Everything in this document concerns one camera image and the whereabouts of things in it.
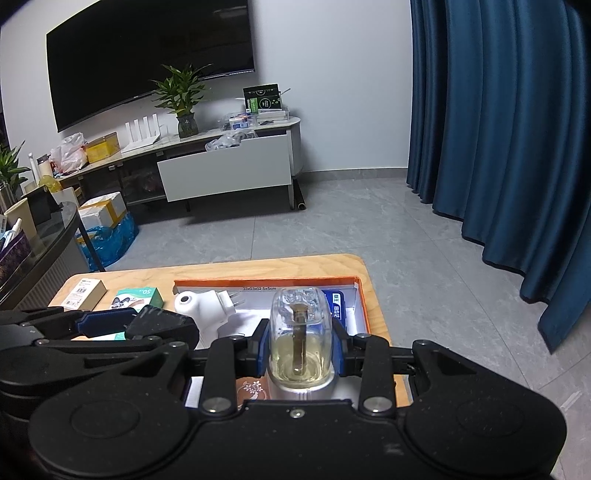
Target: liquid mosquito repellent bottle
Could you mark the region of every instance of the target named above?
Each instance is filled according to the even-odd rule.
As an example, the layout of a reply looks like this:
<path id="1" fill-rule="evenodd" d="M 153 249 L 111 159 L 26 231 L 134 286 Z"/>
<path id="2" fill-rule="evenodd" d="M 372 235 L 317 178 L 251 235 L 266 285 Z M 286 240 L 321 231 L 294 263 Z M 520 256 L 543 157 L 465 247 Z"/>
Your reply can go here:
<path id="1" fill-rule="evenodd" d="M 315 287 L 282 288 L 270 316 L 271 398 L 330 398 L 335 384 L 332 317 L 324 293 Z"/>

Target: curtain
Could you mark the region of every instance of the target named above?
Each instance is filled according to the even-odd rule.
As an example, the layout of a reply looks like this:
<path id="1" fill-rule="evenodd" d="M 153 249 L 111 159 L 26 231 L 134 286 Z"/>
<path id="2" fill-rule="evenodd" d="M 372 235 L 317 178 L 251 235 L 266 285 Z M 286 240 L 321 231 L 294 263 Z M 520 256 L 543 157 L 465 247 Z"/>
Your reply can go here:
<path id="1" fill-rule="evenodd" d="M 548 308 L 553 352 L 591 300 L 591 37 L 564 0 L 411 0 L 407 183 Z"/>

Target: gray tile floor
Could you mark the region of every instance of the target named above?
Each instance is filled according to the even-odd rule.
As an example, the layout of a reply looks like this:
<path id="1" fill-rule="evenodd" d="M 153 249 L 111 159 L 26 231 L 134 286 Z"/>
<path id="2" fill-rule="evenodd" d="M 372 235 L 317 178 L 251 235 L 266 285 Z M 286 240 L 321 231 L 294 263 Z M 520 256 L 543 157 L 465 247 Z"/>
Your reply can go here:
<path id="1" fill-rule="evenodd" d="M 427 338 L 541 392 L 567 419 L 554 474 L 591 478 L 591 309 L 554 355 L 537 332 L 545 305 L 521 277 L 485 265 L 461 223 L 435 215 L 404 179 L 304 184 L 308 209 L 282 188 L 134 210 L 140 233 L 109 270 L 350 252 L 365 261 L 392 341 Z"/>

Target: black and green box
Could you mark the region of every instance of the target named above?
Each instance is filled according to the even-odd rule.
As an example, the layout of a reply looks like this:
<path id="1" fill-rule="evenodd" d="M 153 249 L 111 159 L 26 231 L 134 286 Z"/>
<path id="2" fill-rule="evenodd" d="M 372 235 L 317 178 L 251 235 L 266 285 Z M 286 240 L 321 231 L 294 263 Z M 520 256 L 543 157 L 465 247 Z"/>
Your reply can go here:
<path id="1" fill-rule="evenodd" d="M 258 113 L 259 109 L 281 108 L 279 85 L 258 85 L 244 89 L 246 113 Z"/>

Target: white wall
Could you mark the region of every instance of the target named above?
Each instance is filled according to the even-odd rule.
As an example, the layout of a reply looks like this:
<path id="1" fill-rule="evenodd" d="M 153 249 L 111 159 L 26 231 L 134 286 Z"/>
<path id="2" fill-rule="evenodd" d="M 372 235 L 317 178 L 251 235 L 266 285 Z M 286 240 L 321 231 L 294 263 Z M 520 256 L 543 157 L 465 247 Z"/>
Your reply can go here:
<path id="1" fill-rule="evenodd" d="M 21 163 L 28 152 L 47 153 L 77 131 L 87 140 L 117 131 L 125 145 L 125 122 L 156 111 L 150 99 L 141 99 L 57 132 L 46 34 L 94 2 L 31 0 L 2 27 L 2 104 L 11 145 L 27 141 Z M 208 101 L 195 108 L 201 130 L 242 106 L 234 98 L 243 87 L 279 83 L 282 90 L 292 88 L 283 100 L 302 118 L 305 170 L 407 166 L 413 68 L 408 0 L 251 0 L 251 23 L 256 73 L 209 82 Z M 172 115 L 160 109 L 158 115 L 176 130 Z"/>

